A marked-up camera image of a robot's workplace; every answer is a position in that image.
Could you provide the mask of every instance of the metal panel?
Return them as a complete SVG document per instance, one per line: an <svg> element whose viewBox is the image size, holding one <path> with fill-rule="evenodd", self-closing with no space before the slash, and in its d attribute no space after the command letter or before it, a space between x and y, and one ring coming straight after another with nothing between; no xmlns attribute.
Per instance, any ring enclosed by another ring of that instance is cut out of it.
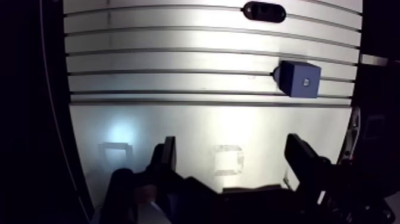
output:
<svg viewBox="0 0 400 224"><path fill-rule="evenodd" d="M269 73L285 58L209 52L138 52L67 57L68 72L112 70L208 70L209 72ZM351 66L305 60L321 67L323 77L355 76Z"/></svg>
<svg viewBox="0 0 400 224"><path fill-rule="evenodd" d="M361 13L363 11L363 0L319 0L338 7L347 8Z"/></svg>
<svg viewBox="0 0 400 224"><path fill-rule="evenodd" d="M175 135L177 172L183 177L194 176L217 192L222 187L256 188L282 181L289 168L283 153L288 133L297 133L317 153L336 161L351 113L350 108L145 105L70 110L94 206L102 203L110 179L99 155L99 145L105 142L129 144L129 168L140 172L150 162L154 146ZM241 174L215 176L213 149L218 145L243 150Z"/></svg>
<svg viewBox="0 0 400 224"><path fill-rule="evenodd" d="M204 26L263 30L358 46L361 34L312 21L287 18L280 24L248 20L240 11L197 9L122 10L67 17L66 33L125 27Z"/></svg>
<svg viewBox="0 0 400 224"><path fill-rule="evenodd" d="M386 66L388 64L387 58L382 58L378 56L361 54L360 55L360 63L361 64L370 64L373 66Z"/></svg>
<svg viewBox="0 0 400 224"><path fill-rule="evenodd" d="M67 53L145 48L208 48L236 51L280 52L309 57L358 62L359 50L278 36L200 30L166 30L100 33L65 39Z"/></svg>
<svg viewBox="0 0 400 224"><path fill-rule="evenodd" d="M272 76L228 74L109 74L70 76L70 90L78 91L223 91L282 93ZM354 83L321 80L320 95L351 96Z"/></svg>
<svg viewBox="0 0 400 224"><path fill-rule="evenodd" d="M142 6L193 6L193 7L233 7L239 10L248 0L65 0L64 12L75 13L81 11L114 9L120 7L142 7ZM259 1L282 5L290 15L328 21L344 26L361 28L361 16L342 11L337 8L327 7L308 1L297 0L268 0Z"/></svg>

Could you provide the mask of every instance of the dark background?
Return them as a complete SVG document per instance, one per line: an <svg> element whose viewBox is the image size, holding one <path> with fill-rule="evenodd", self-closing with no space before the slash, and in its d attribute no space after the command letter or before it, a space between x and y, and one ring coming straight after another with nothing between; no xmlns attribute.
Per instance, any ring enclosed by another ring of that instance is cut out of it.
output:
<svg viewBox="0 0 400 224"><path fill-rule="evenodd" d="M93 214L68 110L62 4L43 0L48 76L63 147L49 100L39 1L0 5L5 58L2 77L7 80L2 83L6 112L2 127L7 133L2 155L2 185L6 188L1 200L1 217L6 221L2 223L87 223L83 207L89 218ZM371 175L371 184L385 194L399 189L400 73L394 62L400 60L398 8L396 1L364 1L361 53L389 58L390 66L360 66L353 100L361 107L362 126L369 127L361 130L357 162L365 176Z"/></svg>

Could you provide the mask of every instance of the cable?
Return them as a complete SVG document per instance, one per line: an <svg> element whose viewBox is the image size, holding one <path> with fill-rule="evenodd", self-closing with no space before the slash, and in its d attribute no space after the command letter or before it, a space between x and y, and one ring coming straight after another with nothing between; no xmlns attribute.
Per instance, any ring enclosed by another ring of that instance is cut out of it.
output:
<svg viewBox="0 0 400 224"><path fill-rule="evenodd" d="M47 67L47 60L46 60L46 48L45 48L45 36L44 36L45 32L44 32L44 28L43 28L43 3L42 3L42 0L39 1L39 6L40 6L40 9L39 9L40 10L40 35L41 35L41 39L42 39L43 63L44 63L44 67L45 67L47 90L49 92L51 110L52 110L52 113L53 113L53 119L54 119L54 123L55 123L55 128L57 130L58 139L60 140L60 146L61 146L61 149L62 149L62 154L64 156L65 163L67 164L68 173L69 173L69 175L71 177L74 189L77 192L77 187L76 187L76 184L75 184L75 180L73 178L73 175L72 175L72 172L71 172L71 168L70 168L70 165L68 163L67 155L65 154L63 139L61 137L60 129L58 127L57 117L55 115L53 97L51 95L51 87L50 87L49 74L48 74L48 69L47 69L48 68ZM86 216L86 220L87 220L88 223L90 223L90 219L88 217L88 214L86 213L85 207L83 206L83 203L82 203L80 197L78 197L78 199L79 199L80 205L82 206L83 212L84 212L84 214Z"/></svg>

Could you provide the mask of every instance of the horizontal groove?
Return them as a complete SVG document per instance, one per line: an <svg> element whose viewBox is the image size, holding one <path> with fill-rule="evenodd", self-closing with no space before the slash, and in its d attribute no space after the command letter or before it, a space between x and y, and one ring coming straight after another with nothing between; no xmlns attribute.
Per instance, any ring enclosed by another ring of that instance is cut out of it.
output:
<svg viewBox="0 0 400 224"><path fill-rule="evenodd" d="M211 102L211 101L141 101L141 100L91 100L73 101L70 105L193 105L193 106L238 106L238 107L311 107L311 108L351 108L340 104L292 104L279 102Z"/></svg>
<svg viewBox="0 0 400 224"><path fill-rule="evenodd" d="M341 79L341 78L335 78L335 77L321 77L321 80L355 83L355 80L352 80L352 79Z"/></svg>
<svg viewBox="0 0 400 224"><path fill-rule="evenodd" d="M278 92L249 92L249 91L176 91L176 90L140 90L140 91L125 91L125 90L112 90L112 91L75 91L71 92L72 95L98 95L98 94L223 94L223 95L261 95L261 96L278 96L285 97L286 95ZM318 98L331 98L331 99L351 99L350 96L340 95L326 95L320 94Z"/></svg>
<svg viewBox="0 0 400 224"><path fill-rule="evenodd" d="M302 60L314 60L314 61L324 61L328 63L344 64L347 66L354 66L356 63L350 63L347 61L339 61L320 57L310 57L298 54L287 54L278 52L268 52L268 51L248 51L248 50L235 50L235 49L213 49L213 48L136 48L136 49L111 49L111 50L101 50L101 51L83 51L69 53L67 56L82 56L82 55L96 55L96 54L123 54L123 53L140 53L140 52L207 52L207 53L228 53L228 54L250 54L250 55L262 55L262 56L272 56L272 57L283 57L283 58L293 58Z"/></svg>
<svg viewBox="0 0 400 224"><path fill-rule="evenodd" d="M271 76L269 72L258 71L231 71L231 70L201 70L201 69L146 69L146 70L104 70L104 71L81 71L69 73L69 76L91 76L101 74L238 74L238 75L251 75L251 76ZM348 82L354 83L352 79L341 79L335 77L321 77L321 80L334 81L334 82Z"/></svg>
<svg viewBox="0 0 400 224"><path fill-rule="evenodd" d="M312 2L312 3L315 3L315 4L319 4L319 5L324 5L324 6L327 6L327 7L336 8L338 10L346 11L346 12L353 13L353 14L356 14L356 15L363 15L362 13L359 13L358 11L351 10L351 9L345 8L345 7L341 7L339 5L333 5L333 4L328 3L328 2L322 2L322 1L319 1L319 0L301 0L301 1Z"/></svg>
<svg viewBox="0 0 400 224"><path fill-rule="evenodd" d="M258 34L258 35L269 35L269 36L279 36L283 38L293 38L306 41L314 41L320 43L327 43L337 46L343 46L345 48L356 49L357 46L340 43L336 41L329 41L320 38L311 38L302 35L293 35L288 33L263 31L263 30L251 30L251 29L237 29L237 28L223 28L223 27L208 27L208 26L147 26L147 27L131 27L131 28L112 28L112 29L101 29L101 30L91 30L83 32L72 32L66 33L65 36L81 36L97 33L111 33L111 32L126 32L126 31L141 31L141 30L200 30L200 31L216 31L216 32L234 32L234 33L247 33L247 34Z"/></svg>
<svg viewBox="0 0 400 224"><path fill-rule="evenodd" d="M311 18L311 17L305 17L305 16L301 16L301 15L293 15L293 14L288 14L287 17L289 18L295 18L298 20L305 20L305 21L310 21L310 22L314 22L314 23L321 23L321 24L325 24L325 25L329 25L329 26L335 26L338 28L342 28L342 29L346 29L346 30L351 30L351 31L355 31L358 33L361 33L361 30L350 27L350 26L346 26L346 25L342 25L339 23L333 23L333 22L329 22L326 20L319 20L317 18Z"/></svg>
<svg viewBox="0 0 400 224"><path fill-rule="evenodd" d="M137 5L128 7L115 7L115 8L100 8L95 10L79 11L75 13L64 14L64 17L72 17L77 15L86 15L92 13L104 13L111 11L122 11L122 10L145 10L145 9L186 9L186 10L225 10L225 11L240 11L239 7L227 7L227 6L216 6L216 5Z"/></svg>

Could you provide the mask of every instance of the blue block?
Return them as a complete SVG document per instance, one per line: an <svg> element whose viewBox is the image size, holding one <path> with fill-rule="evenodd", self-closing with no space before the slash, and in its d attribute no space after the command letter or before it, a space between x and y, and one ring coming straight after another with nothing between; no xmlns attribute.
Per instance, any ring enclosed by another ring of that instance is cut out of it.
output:
<svg viewBox="0 0 400 224"><path fill-rule="evenodd" d="M282 61L279 89L290 97L317 98L321 68L299 61Z"/></svg>

